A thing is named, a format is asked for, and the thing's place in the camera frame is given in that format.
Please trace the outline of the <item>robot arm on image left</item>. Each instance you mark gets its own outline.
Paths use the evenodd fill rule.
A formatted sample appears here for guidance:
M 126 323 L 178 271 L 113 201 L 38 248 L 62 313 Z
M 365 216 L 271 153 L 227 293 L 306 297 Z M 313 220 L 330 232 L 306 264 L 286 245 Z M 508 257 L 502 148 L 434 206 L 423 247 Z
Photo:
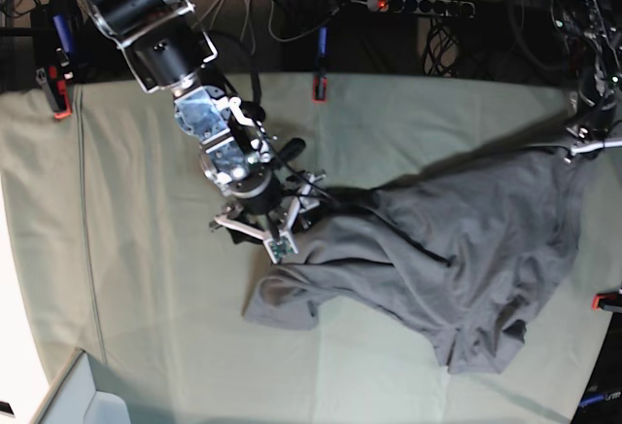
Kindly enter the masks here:
M 305 148 L 301 138 L 282 149 L 265 127 L 260 82 L 251 74 L 253 98 L 226 90 L 208 70 L 218 51 L 201 26 L 191 0 L 85 0 L 97 29 L 115 43 L 146 93 L 171 92 L 179 128 L 198 140 L 203 173 L 228 203 L 215 216 L 235 241 L 260 242 L 278 261 L 298 251 L 294 229 L 302 213 L 320 203 L 319 176 L 294 174 L 290 184 L 278 171 Z

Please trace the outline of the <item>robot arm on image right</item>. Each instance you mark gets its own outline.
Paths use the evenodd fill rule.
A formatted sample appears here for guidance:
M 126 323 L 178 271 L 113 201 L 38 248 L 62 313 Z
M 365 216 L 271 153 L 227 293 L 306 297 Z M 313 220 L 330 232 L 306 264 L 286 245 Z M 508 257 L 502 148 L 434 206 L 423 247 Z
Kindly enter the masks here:
M 572 138 L 566 161 L 595 158 L 619 148 L 621 125 L 621 8 L 611 0 L 549 0 L 553 25 L 566 42 L 584 48 L 576 88 L 574 112 L 565 129 Z

